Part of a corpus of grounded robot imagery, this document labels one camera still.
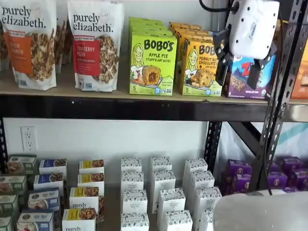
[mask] cranberry pecan granola bag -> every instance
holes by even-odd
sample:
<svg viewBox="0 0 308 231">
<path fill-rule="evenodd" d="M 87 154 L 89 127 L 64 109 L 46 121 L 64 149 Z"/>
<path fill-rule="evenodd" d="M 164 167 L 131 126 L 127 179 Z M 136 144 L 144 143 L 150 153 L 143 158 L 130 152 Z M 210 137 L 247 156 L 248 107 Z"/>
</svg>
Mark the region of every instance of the cranberry pecan granola bag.
<svg viewBox="0 0 308 231">
<path fill-rule="evenodd" d="M 68 0 L 74 36 L 76 88 L 116 90 L 124 7 L 101 0 Z"/>
<path fill-rule="evenodd" d="M 56 87 L 54 0 L 0 0 L 0 16 L 15 81 L 19 87 Z"/>
</svg>

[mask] bobo's logo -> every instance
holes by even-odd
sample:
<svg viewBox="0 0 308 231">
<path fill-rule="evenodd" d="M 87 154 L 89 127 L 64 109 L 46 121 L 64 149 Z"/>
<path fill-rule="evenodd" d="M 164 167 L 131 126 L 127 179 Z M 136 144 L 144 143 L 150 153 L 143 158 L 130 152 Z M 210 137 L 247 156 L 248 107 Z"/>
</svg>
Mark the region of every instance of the bobo's logo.
<svg viewBox="0 0 308 231">
<path fill-rule="evenodd" d="M 172 51 L 173 50 L 173 44 L 174 42 L 170 41 L 155 41 L 152 40 L 150 41 L 149 39 L 144 41 L 144 49 L 156 49 L 157 51 L 161 51 L 162 49 L 167 50 L 167 51 Z"/>
</svg>

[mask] yellow label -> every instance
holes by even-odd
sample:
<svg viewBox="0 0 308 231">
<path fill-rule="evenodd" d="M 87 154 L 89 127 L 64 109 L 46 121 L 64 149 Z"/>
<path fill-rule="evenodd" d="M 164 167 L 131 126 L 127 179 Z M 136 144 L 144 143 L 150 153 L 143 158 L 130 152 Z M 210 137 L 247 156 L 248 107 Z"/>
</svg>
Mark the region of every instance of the yellow label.
<svg viewBox="0 0 308 231">
<path fill-rule="evenodd" d="M 80 220 L 79 212 L 80 209 L 69 209 L 67 213 L 67 220 Z"/>
</svg>

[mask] purely elizabeth granola bag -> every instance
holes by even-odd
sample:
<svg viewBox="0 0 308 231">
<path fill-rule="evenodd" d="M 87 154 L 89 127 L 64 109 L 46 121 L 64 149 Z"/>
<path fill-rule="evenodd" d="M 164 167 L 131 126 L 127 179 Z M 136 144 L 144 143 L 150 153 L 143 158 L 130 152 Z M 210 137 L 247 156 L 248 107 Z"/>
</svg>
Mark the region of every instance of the purely elizabeth granola bag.
<svg viewBox="0 0 308 231">
<path fill-rule="evenodd" d="M 56 2 L 0 0 L 0 16 L 18 86 L 36 90 L 56 87 Z"/>
<path fill-rule="evenodd" d="M 116 90 L 124 6 L 101 0 L 68 0 L 74 36 L 76 88 Z"/>
</svg>

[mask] green box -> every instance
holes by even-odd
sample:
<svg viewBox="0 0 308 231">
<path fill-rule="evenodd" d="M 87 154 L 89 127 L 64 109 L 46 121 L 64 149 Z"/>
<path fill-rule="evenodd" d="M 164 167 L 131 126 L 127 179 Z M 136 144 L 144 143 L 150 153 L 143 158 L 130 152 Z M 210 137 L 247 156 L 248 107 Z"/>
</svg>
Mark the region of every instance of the green box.
<svg viewBox="0 0 308 231">
<path fill-rule="evenodd" d="M 177 39 L 133 32 L 130 41 L 129 93 L 171 96 Z"/>
</svg>

